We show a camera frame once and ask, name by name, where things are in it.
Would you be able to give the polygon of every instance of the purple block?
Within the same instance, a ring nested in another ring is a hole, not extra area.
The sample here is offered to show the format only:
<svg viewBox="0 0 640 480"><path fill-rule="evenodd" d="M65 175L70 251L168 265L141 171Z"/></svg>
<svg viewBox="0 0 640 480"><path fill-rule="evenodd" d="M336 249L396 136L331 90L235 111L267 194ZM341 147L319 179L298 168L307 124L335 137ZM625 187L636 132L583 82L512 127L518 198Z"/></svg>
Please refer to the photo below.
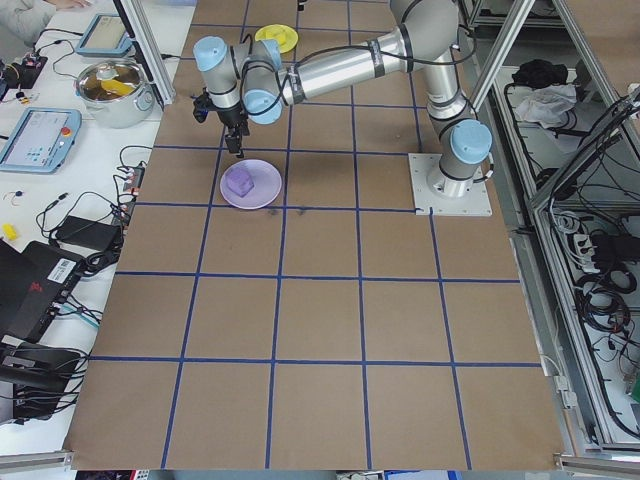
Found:
<svg viewBox="0 0 640 480"><path fill-rule="evenodd" d="M239 197L244 197L253 188L253 179L243 166L231 167L225 175L227 187Z"/></svg>

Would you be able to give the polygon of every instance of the yellow plate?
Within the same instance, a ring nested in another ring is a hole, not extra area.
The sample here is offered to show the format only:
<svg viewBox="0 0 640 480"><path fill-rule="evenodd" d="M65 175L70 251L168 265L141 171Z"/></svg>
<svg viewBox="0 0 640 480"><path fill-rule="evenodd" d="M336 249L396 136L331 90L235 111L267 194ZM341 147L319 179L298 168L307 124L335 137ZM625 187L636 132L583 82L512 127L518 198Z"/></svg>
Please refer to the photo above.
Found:
<svg viewBox="0 0 640 480"><path fill-rule="evenodd" d="M256 32L255 39L276 40L280 53L287 53L298 43L298 34L287 25L267 25Z"/></svg>

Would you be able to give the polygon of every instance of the laptop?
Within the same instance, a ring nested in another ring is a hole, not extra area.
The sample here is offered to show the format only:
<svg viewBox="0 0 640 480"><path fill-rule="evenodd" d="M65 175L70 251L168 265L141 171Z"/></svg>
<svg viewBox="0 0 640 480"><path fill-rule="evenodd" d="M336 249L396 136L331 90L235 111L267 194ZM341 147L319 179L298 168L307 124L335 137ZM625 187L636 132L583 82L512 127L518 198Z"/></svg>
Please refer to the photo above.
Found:
<svg viewBox="0 0 640 480"><path fill-rule="evenodd" d="M77 285L84 257L31 242L22 253L0 241L0 338L36 343Z"/></svg>

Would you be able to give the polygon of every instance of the white desk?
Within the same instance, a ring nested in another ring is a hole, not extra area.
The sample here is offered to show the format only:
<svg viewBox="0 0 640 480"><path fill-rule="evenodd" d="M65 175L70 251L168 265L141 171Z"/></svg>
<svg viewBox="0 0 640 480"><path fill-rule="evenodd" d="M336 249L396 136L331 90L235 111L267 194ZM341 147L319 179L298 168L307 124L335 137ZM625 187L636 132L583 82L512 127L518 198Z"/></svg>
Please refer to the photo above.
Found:
<svg viewBox="0 0 640 480"><path fill-rule="evenodd" d="M160 51L179 55L194 8L167 6L163 3L166 2L160 0L144 2L145 12L152 30L157 33L156 41ZM96 13L105 12L115 12L112 2L95 0L93 6L88 8L58 12L49 27L84 31ZM171 34L161 35L161 32L171 32ZM69 34L45 32L38 46L60 38L69 38L73 44L78 41L78 37ZM53 72L53 63L68 52L69 46L66 43L48 47L42 52L49 57L49 62L34 89L30 91L31 94L38 96L30 106L73 108L82 112L83 125L69 156L60 169L51 175L0 173L0 224L10 223L16 228L19 238L11 244L18 250L22 250L32 240L44 241L35 223L35 217L60 194L68 192L69 196L47 214L47 225L55 225L82 192L94 191L115 201L116 192L112 175L117 173L115 167L120 164L118 156L120 150L131 144L152 146L159 127L162 112L157 106L147 120L133 127L110 129L100 126L89 116L83 102L76 97L73 88L74 80ZM57 65L57 69L77 75L87 66L99 62L100 59L72 55L62 60ZM178 60L169 59L166 65L173 78ZM15 91L9 91L5 100L12 98L14 93ZM0 134L11 133L24 109L25 106L17 101L0 104ZM146 161L149 154L149 150L128 149L124 154L124 161L129 165L137 165L140 161ZM9 192L17 190L22 191L23 195L14 199L15 205L11 203L11 195L3 198ZM108 211L106 207L106 202L103 200L89 196L81 201L74 210L74 214L86 218L100 218ZM112 266L96 277L82 280L74 290L74 295L90 308L102 310L114 271L115 267ZM94 327L81 319L54 320L40 343L89 351L96 333ZM0 426L0 455L60 450L72 415L73 408L69 408L47 421L31 420L22 426Z"/></svg>
<svg viewBox="0 0 640 480"><path fill-rule="evenodd" d="M163 35L158 34L156 36L156 43L158 44L160 52L179 56L187 36L194 8L169 7L162 5L160 0L148 0L144 3L144 6L151 29L154 32L163 33ZM96 0L91 7L58 12L51 20L49 28L84 32L93 17L98 13L116 13L116 10L112 2ZM62 32L44 32L37 46L42 47L61 38L68 39L73 45L76 45L79 40L79 37L76 35ZM40 54L49 58L41 74L43 78L38 79L33 90L25 90L25 92L27 94L38 95L38 98L35 99L32 106L74 108L82 113L83 119L92 120L84 102L75 93L73 79L58 75L53 71L54 62L70 52L71 47L67 42L43 48ZM100 60L100 58L71 55L62 59L55 68L58 72L77 76L85 68L99 63ZM165 60L165 65L171 78L173 78L178 68L178 59L167 59ZM15 90L10 90L5 100L13 98L14 93ZM3 118L8 116L9 118L17 119L23 110L24 107L17 101L0 105L0 115ZM145 121L158 122L160 121L161 115L162 111L160 107L156 105L154 111Z"/></svg>

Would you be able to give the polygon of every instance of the metal pot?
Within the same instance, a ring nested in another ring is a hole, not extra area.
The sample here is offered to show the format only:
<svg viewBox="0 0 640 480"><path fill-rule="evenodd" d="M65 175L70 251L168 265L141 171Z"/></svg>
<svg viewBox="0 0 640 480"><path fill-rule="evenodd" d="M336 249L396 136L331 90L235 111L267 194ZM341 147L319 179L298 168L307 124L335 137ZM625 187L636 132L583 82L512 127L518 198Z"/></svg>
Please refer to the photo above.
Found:
<svg viewBox="0 0 640 480"><path fill-rule="evenodd" d="M108 60L85 69L76 80L76 94L102 125L126 128L153 110L151 85L134 62Z"/></svg>

